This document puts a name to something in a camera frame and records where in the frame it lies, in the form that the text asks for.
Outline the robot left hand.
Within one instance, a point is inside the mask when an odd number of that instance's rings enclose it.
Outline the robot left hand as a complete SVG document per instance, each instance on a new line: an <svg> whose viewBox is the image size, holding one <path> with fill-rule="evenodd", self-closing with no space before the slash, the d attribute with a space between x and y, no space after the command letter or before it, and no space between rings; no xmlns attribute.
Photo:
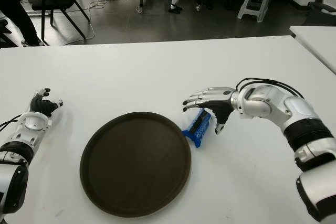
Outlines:
<svg viewBox="0 0 336 224"><path fill-rule="evenodd" d="M50 95L50 91L50 88L43 88L35 93L29 104L30 112L38 112L50 118L55 110L63 106L63 100L58 102L44 100Z"/></svg>

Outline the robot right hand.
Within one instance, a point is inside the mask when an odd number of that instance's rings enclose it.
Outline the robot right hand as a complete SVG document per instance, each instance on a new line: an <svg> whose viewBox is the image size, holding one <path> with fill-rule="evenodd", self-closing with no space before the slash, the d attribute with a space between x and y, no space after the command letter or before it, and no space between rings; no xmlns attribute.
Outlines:
<svg viewBox="0 0 336 224"><path fill-rule="evenodd" d="M230 114L237 109L235 98L238 91L230 87L210 87L193 93L182 103L182 111L200 108L211 110L216 119L215 133L218 135L224 128Z"/></svg>

